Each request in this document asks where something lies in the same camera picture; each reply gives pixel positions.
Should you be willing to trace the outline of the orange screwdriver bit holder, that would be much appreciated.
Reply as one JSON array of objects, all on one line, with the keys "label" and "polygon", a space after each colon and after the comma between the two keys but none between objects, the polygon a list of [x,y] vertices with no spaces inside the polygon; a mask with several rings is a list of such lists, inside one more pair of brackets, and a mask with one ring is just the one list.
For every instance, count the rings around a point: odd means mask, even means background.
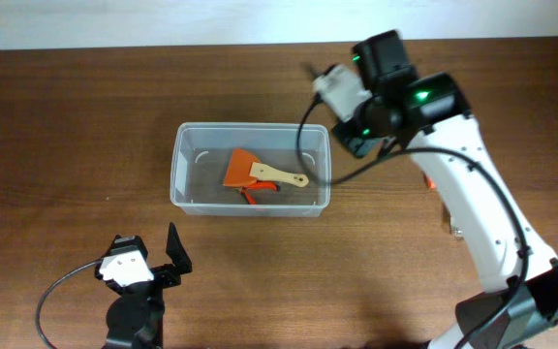
[{"label": "orange screwdriver bit holder", "polygon": [[423,177],[424,182],[429,189],[435,190],[437,188],[435,182],[427,174],[425,174]]}]

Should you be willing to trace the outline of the orange scraper wooden handle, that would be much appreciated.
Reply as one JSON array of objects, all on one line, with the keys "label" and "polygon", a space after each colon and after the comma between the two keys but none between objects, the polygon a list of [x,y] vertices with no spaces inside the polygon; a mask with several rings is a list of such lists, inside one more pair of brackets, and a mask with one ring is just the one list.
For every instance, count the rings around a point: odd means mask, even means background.
[{"label": "orange scraper wooden handle", "polygon": [[261,160],[253,153],[236,148],[232,151],[226,174],[224,186],[245,187],[259,181],[273,181],[291,184],[302,188],[309,184],[305,174],[293,174],[277,170]]}]

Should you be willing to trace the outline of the red black cutting pliers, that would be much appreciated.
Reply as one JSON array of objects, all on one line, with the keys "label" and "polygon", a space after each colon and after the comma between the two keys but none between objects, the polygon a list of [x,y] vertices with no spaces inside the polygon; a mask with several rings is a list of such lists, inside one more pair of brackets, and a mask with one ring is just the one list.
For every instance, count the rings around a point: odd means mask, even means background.
[{"label": "red black cutting pliers", "polygon": [[280,186],[269,181],[259,181],[245,187],[236,187],[235,190],[246,201],[248,205],[255,205],[256,201],[251,196],[250,191],[270,190],[274,192],[280,191]]}]

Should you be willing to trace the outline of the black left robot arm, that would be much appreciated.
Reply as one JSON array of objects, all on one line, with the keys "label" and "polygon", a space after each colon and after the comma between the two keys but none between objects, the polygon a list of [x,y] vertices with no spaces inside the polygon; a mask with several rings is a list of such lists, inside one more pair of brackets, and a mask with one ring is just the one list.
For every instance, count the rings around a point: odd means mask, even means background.
[{"label": "black left robot arm", "polygon": [[163,293],[193,270],[174,224],[169,224],[166,254],[168,264],[151,268],[141,237],[117,235],[101,257],[95,277],[118,295],[106,315],[106,348],[163,346]]}]

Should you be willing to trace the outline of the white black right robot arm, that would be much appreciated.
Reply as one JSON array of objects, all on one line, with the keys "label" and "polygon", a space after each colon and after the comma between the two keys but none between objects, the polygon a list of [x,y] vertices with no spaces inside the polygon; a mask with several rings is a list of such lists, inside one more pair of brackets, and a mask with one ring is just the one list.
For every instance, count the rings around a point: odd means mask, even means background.
[{"label": "white black right robot arm", "polygon": [[334,136],[357,158],[407,154],[430,178],[468,245],[481,292],[460,302],[434,348],[520,348],[558,326],[558,256],[532,228],[500,177],[479,124],[448,74],[427,78],[399,34],[353,47],[318,92],[338,117]]}]

